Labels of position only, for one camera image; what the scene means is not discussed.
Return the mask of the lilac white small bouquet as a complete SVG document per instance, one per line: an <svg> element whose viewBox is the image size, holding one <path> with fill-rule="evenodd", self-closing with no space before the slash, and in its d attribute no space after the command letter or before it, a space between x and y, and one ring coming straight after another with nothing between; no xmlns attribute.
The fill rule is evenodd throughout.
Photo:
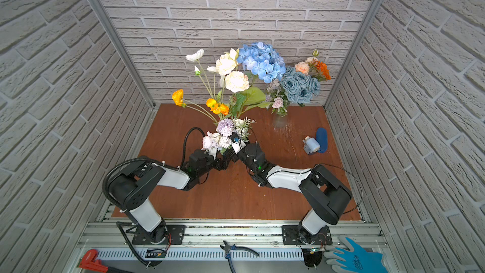
<svg viewBox="0 0 485 273"><path fill-rule="evenodd" d="M215 132L211 133L208 131L204 136L202 140L202 150L209 153L210 148L216 147L218 150L217 153L223 155L227 149L232 149L230 137L233 133L237 133L246 145L249 144L249 132L251 131L251 126L254 122L254 120L249 118L227 118L220 120Z"/></svg>

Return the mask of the clear glass vase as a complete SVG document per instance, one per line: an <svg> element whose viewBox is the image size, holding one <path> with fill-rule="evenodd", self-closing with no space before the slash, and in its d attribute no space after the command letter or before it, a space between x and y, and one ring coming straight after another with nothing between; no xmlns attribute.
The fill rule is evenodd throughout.
<svg viewBox="0 0 485 273"><path fill-rule="evenodd" d="M283 129L288 126L288 115L274 115L273 126L275 129Z"/></svg>

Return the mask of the orange white small bouquet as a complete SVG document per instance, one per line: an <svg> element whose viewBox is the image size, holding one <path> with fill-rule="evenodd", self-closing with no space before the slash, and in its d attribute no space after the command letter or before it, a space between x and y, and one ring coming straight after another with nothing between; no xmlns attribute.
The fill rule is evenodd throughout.
<svg viewBox="0 0 485 273"><path fill-rule="evenodd" d="M213 98L207 99L205 107L186 100L184 98L183 89L173 92L171 97L176 106L192 109L193 111L199 112L203 116L208 117L215 124L217 124L220 120L226 118L229 114L229 106L218 102Z"/></svg>

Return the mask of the dusty blue rose bouquet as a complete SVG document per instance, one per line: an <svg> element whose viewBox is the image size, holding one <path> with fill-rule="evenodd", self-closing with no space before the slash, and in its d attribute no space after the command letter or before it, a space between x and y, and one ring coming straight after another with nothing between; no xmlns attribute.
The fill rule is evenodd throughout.
<svg viewBox="0 0 485 273"><path fill-rule="evenodd" d="M305 106L314 96L318 96L321 84L317 78L297 72L290 67L283 74L280 85L289 102Z"/></svg>

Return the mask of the blue hydrangea white bouquet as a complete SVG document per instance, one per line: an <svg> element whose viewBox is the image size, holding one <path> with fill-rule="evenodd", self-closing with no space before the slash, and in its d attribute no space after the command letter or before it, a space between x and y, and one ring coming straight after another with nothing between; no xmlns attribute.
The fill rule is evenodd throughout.
<svg viewBox="0 0 485 273"><path fill-rule="evenodd" d="M271 103L266 101L266 88L275 79L281 82L286 72L284 59L271 45L263 42L244 45L238 51L237 61L250 83L250 98L242 115L253 108L271 109Z"/></svg>

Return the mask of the peach rose stem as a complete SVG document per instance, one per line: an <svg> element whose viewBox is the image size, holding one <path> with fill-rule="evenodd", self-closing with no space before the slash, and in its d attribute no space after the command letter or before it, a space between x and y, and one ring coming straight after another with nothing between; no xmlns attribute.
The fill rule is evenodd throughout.
<svg viewBox="0 0 485 273"><path fill-rule="evenodd" d="M317 63L319 62L318 56L319 56L318 49L314 49L310 57L308 57L305 61L301 61L294 66L295 71L302 73L304 75L309 75L310 71L312 69L315 69L317 66Z"/></svg>

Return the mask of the orange gerbera stem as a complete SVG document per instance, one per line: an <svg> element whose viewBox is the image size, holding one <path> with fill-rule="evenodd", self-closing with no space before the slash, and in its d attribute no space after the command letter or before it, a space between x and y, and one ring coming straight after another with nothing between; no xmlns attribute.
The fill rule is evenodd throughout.
<svg viewBox="0 0 485 273"><path fill-rule="evenodd" d="M324 62L317 61L315 66L317 68L317 72L325 79L325 81L332 79L328 67Z"/></svg>

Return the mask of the teal ceramic vase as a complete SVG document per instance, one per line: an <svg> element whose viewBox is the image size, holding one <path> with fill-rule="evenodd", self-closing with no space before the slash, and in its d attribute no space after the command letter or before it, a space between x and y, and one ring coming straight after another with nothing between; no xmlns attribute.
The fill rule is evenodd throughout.
<svg viewBox="0 0 485 273"><path fill-rule="evenodd" d="M234 149L227 149L224 154L223 154L223 157L224 158L236 158L237 159L237 154L236 152L234 151Z"/></svg>

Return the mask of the white lilac mixed bouquet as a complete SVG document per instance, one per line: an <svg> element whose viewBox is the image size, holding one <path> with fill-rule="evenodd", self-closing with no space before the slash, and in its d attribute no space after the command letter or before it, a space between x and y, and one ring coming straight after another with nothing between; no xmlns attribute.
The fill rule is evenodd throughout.
<svg viewBox="0 0 485 273"><path fill-rule="evenodd" d="M287 116L290 102L278 79L273 80L266 88L266 101L271 103L272 113L280 117Z"/></svg>

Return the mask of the white poppy stem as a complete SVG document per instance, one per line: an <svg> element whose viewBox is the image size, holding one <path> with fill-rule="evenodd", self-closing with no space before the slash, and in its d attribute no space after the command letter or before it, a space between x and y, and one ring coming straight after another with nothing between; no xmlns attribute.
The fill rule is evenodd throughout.
<svg viewBox="0 0 485 273"><path fill-rule="evenodd" d="M208 68L202 67L200 60L203 58L204 54L205 51L203 49L199 49L194 54L186 55L186 60L195 64L195 76L202 81L209 95L215 100L219 101L222 94L216 91L216 68L214 66L210 66Z"/></svg>

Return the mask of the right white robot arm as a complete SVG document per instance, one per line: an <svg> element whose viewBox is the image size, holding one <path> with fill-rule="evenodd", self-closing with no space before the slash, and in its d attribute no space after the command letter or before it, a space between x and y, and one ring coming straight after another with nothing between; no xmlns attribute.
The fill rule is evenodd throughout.
<svg viewBox="0 0 485 273"><path fill-rule="evenodd" d="M304 235L317 235L322 228L336 225L352 199L350 189L322 164L311 169L284 168L267 161L258 143L248 144L238 157L260 186L288 189L304 196L311 206L299 224Z"/></svg>

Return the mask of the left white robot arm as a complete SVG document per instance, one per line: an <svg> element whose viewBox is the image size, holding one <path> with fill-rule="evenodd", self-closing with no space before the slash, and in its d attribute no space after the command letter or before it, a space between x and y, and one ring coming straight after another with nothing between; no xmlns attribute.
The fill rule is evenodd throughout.
<svg viewBox="0 0 485 273"><path fill-rule="evenodd" d="M232 155L220 157L196 150L189 161L175 168L164 162L141 156L118 164L102 182L106 198L126 213L141 234L152 243L160 243L166 236L165 221L155 210L149 196L157 186L189 191L202 184L201 177L216 169L228 168Z"/></svg>

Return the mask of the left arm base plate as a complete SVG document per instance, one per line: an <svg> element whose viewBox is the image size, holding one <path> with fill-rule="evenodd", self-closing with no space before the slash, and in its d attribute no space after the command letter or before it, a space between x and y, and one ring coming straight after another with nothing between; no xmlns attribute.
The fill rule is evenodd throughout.
<svg viewBox="0 0 485 273"><path fill-rule="evenodd" d="M184 239L186 226L182 224L169 224L159 226L148 232L141 226L136 228L133 239L134 245L181 245Z"/></svg>

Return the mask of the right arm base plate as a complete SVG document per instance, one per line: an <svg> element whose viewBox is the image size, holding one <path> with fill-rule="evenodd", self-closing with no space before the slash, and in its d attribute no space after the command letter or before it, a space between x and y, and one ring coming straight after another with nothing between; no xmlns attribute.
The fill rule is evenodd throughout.
<svg viewBox="0 0 485 273"><path fill-rule="evenodd" d="M328 226L312 235L300 225L283 225L282 238L284 245L332 245L332 235Z"/></svg>

